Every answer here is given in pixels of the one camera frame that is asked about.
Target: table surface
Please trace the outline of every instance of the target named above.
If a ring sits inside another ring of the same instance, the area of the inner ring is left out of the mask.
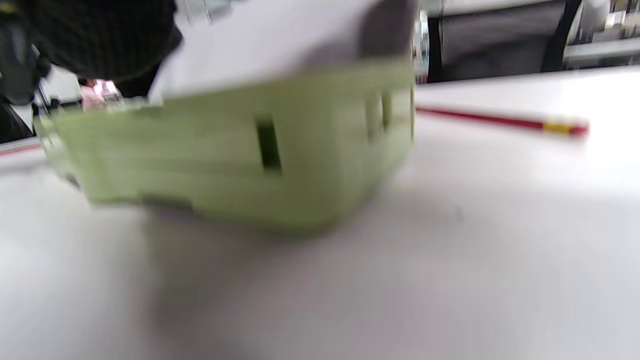
[[[515,80],[419,95],[589,99]],[[42,152],[0,157],[0,357],[636,360],[640,152],[618,126],[637,116],[582,104],[600,108],[586,141],[418,116],[397,174],[308,238],[91,208]]]

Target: chair backrest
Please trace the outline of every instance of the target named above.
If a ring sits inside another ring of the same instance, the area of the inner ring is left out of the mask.
[[[430,17],[429,82],[562,68],[578,0]]]

